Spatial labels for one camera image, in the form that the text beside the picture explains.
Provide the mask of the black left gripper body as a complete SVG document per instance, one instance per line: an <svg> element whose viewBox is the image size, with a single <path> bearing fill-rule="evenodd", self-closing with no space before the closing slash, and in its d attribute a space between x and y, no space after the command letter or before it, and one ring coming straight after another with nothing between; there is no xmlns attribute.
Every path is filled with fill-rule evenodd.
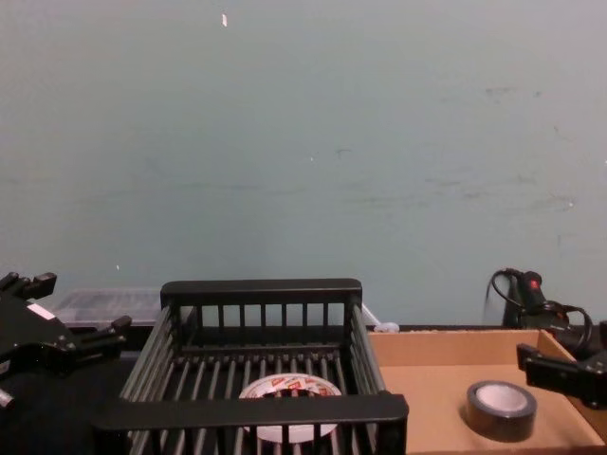
<svg viewBox="0 0 607 455"><path fill-rule="evenodd" d="M75 369L75 338L67 327L36 301L53 291L7 288L1 291L1 376Z"/></svg>

